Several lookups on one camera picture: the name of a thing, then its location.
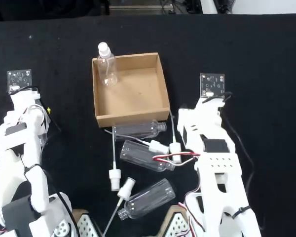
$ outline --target circuit board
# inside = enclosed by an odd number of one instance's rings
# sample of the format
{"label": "circuit board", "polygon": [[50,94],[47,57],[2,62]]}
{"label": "circuit board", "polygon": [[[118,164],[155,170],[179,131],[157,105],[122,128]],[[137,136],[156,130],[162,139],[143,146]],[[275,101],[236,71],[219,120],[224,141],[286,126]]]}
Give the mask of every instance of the circuit board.
{"label": "circuit board", "polygon": [[200,91],[201,97],[221,97],[224,98],[225,92],[225,75],[214,73],[200,74]]}
{"label": "circuit board", "polygon": [[7,85],[8,92],[12,92],[23,88],[25,86],[32,85],[32,70],[16,70],[8,71],[7,74]]}

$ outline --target bottle neck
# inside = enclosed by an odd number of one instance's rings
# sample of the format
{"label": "bottle neck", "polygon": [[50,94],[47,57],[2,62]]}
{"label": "bottle neck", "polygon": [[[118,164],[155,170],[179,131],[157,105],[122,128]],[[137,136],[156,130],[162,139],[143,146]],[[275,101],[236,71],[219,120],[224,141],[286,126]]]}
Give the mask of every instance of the bottle neck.
{"label": "bottle neck", "polygon": [[167,130],[166,123],[165,122],[158,123],[157,129],[159,132],[164,132],[165,130]]}
{"label": "bottle neck", "polygon": [[117,214],[122,221],[129,217],[128,211],[125,208],[120,209]]}

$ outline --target black strap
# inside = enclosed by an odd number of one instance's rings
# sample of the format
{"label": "black strap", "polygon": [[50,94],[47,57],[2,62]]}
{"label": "black strap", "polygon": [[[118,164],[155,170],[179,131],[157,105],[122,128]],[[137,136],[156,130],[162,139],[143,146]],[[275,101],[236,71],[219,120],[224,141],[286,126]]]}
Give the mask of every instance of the black strap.
{"label": "black strap", "polygon": [[231,218],[232,218],[232,219],[235,219],[239,214],[242,214],[242,213],[244,213],[246,210],[249,210],[249,209],[251,209],[251,207],[250,207],[249,205],[246,206],[246,207],[240,207],[239,210],[236,211],[236,213],[233,214],[233,215],[231,216]]}

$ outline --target white 3d-printed part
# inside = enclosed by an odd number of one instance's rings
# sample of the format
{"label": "white 3d-printed part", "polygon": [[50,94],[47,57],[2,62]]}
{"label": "white 3d-printed part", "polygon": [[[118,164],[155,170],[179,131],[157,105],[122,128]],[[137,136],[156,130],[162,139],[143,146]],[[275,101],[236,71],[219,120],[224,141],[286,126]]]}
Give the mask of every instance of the white 3d-printed part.
{"label": "white 3d-printed part", "polygon": [[99,237],[89,215],[83,214],[77,225],[81,237]]}
{"label": "white 3d-printed part", "polygon": [[54,235],[57,237],[65,237],[68,235],[70,227],[66,221],[62,221],[54,230]]}
{"label": "white 3d-printed part", "polygon": [[189,230],[189,226],[185,221],[183,215],[181,213],[176,213],[174,214],[168,226],[168,229],[165,232],[164,237],[176,237],[176,236],[191,237],[192,235],[190,232],[184,235],[184,233],[186,233],[188,230]]}

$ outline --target perforated metal plate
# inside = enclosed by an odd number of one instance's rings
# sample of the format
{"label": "perforated metal plate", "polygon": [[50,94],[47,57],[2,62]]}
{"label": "perforated metal plate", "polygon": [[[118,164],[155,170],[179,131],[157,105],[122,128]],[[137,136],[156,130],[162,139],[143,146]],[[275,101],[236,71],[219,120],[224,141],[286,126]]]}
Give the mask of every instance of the perforated metal plate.
{"label": "perforated metal plate", "polygon": [[81,237],[99,237],[90,217],[83,214],[77,223]]}

